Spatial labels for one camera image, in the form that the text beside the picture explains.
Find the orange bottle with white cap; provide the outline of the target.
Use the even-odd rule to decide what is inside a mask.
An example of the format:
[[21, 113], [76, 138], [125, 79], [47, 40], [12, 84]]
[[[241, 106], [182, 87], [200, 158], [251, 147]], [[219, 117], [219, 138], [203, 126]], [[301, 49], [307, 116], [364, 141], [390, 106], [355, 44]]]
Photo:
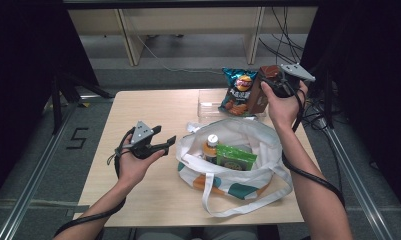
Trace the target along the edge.
[[216, 134], [210, 134], [207, 140], [204, 142], [203, 159], [215, 164], [217, 162], [217, 146], [219, 144], [219, 138]]

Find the person's right hand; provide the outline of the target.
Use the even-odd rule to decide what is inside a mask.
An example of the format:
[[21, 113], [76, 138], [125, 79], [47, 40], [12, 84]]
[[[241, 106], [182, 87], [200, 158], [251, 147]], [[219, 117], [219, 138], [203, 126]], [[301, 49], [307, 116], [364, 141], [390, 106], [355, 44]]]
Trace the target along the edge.
[[305, 102], [308, 87], [304, 82], [300, 82], [297, 94], [288, 98], [277, 97], [273, 89], [265, 82], [261, 83], [261, 88], [268, 98], [268, 112], [274, 128], [291, 130], [300, 110], [299, 102]]

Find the blue chip bag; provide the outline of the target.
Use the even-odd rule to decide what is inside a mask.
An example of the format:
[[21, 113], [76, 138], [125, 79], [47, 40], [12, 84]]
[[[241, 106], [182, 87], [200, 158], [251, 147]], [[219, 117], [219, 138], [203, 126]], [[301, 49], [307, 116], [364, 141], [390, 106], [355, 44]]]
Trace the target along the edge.
[[256, 71], [234, 68], [223, 68], [228, 89], [219, 109], [234, 116], [248, 113], [247, 101], [257, 76]]

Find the black metal stand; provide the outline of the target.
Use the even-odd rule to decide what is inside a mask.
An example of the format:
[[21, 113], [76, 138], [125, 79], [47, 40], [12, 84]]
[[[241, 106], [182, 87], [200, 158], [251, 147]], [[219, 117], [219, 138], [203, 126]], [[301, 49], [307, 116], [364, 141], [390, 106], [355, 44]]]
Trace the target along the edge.
[[63, 95], [69, 103], [78, 103], [82, 97], [76, 89], [77, 86], [82, 86], [83, 88], [106, 99], [114, 98], [114, 95], [111, 93], [108, 93], [100, 87], [88, 83], [71, 73], [58, 72], [53, 76], [51, 81], [51, 99], [54, 113], [53, 133], [58, 132], [63, 121], [60, 96]]
[[321, 96], [324, 100], [323, 117], [329, 128], [333, 128], [332, 117], [332, 75], [328, 68], [316, 68], [316, 80], [311, 84], [312, 97]]

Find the brown carton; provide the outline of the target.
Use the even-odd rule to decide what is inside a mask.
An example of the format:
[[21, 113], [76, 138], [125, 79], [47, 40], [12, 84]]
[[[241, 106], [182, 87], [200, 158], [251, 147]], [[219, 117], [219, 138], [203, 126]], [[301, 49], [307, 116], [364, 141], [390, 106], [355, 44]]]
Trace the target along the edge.
[[264, 80], [269, 80], [271, 83], [275, 83], [279, 79], [278, 73], [279, 67], [277, 65], [262, 66], [259, 68], [247, 101], [248, 112], [250, 114], [264, 112], [268, 104], [268, 99], [261, 89], [261, 82]]

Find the black curtain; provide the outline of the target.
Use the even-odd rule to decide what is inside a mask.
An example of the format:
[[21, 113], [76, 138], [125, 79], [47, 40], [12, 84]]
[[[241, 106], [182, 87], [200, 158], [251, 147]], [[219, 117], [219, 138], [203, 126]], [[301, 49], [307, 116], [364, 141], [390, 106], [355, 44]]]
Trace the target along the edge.
[[330, 77], [401, 203], [401, 0], [318, 0], [301, 65]]
[[98, 83], [63, 0], [0, 0], [0, 189], [50, 98], [56, 71]]

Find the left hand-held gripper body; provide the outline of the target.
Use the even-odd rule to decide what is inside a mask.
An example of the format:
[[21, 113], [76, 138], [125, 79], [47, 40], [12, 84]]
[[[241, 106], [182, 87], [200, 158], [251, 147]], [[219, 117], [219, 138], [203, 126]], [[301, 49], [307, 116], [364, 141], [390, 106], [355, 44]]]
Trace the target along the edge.
[[131, 152], [139, 159], [146, 159], [151, 156], [151, 140], [154, 136], [152, 128], [148, 127], [144, 122], [138, 121], [134, 128], [131, 138]]

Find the beige wooden desk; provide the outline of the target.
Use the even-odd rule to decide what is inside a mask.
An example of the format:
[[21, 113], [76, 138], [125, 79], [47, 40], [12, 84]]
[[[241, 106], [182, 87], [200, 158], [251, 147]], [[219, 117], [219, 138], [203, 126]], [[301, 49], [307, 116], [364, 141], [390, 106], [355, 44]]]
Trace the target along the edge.
[[143, 44], [153, 34], [241, 34], [246, 62], [255, 62], [259, 36], [279, 33], [286, 24], [292, 34], [307, 34], [315, 7], [216, 7], [71, 10], [80, 35], [120, 35], [129, 64], [139, 64]]

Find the person's left hand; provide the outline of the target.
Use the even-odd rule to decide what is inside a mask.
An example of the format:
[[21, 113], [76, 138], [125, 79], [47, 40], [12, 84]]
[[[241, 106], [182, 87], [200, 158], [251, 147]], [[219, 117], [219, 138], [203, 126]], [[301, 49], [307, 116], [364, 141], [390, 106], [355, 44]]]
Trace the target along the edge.
[[120, 192], [127, 195], [138, 183], [140, 183], [148, 168], [165, 153], [159, 150], [146, 159], [136, 158], [129, 150], [121, 151], [119, 164], [119, 177], [116, 183]]

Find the aluminium floor rail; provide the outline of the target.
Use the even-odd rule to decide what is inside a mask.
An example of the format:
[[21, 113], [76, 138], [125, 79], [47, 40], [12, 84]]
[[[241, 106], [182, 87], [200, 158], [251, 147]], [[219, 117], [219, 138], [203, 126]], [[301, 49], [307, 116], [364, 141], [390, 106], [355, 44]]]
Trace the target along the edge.
[[393, 236], [383, 215], [381, 214], [375, 202], [372, 200], [335, 130], [332, 128], [327, 128], [326, 132], [329, 136], [330, 142], [335, 148], [341, 168], [343, 169], [344, 174], [347, 177], [347, 180], [356, 196], [356, 199], [358, 200], [366, 218], [368, 219], [368, 222], [370, 223], [370, 226], [377, 239], [393, 240]]
[[22, 158], [6, 179], [0, 191], [0, 240], [14, 238], [76, 108], [76, 104], [60, 105], [63, 118], [58, 127], [54, 126], [52, 110], [45, 112]]

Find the white patterned tote bag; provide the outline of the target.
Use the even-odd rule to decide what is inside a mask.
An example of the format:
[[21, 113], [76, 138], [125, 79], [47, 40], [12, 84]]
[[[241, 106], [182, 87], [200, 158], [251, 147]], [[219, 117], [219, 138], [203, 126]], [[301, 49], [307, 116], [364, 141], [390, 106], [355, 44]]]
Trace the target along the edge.
[[[202, 145], [215, 134], [221, 144], [244, 149], [256, 156], [250, 170], [232, 170], [202, 158]], [[276, 131], [256, 120], [227, 118], [210, 123], [176, 144], [178, 173], [191, 187], [203, 191], [202, 205], [214, 217], [247, 214], [273, 203], [293, 190], [282, 164], [282, 146]], [[209, 208], [211, 193], [232, 196], [247, 203], [225, 211]]]

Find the green snack packet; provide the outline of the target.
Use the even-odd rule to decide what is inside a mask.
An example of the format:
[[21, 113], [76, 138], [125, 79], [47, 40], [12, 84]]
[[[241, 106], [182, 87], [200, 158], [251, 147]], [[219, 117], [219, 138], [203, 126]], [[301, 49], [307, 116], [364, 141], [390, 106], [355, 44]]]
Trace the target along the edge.
[[253, 153], [228, 145], [220, 144], [216, 151], [219, 166], [237, 171], [250, 171], [257, 159]]

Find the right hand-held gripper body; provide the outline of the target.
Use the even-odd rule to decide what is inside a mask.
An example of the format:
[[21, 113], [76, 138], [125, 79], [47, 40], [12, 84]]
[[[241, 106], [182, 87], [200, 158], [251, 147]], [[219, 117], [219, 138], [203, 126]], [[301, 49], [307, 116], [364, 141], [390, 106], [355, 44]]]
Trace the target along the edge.
[[278, 79], [273, 87], [274, 94], [280, 98], [288, 98], [293, 96], [300, 88], [300, 82], [314, 82], [316, 78], [304, 69], [300, 64], [278, 66], [284, 73], [284, 78]]

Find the clear acrylic box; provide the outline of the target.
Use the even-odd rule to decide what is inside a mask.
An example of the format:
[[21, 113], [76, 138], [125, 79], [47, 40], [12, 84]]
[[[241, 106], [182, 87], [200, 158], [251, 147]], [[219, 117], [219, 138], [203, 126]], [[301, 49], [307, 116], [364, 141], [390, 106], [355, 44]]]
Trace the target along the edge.
[[233, 117], [233, 114], [220, 109], [221, 102], [226, 96], [226, 92], [226, 88], [199, 90], [197, 116], [200, 122], [209, 123]]

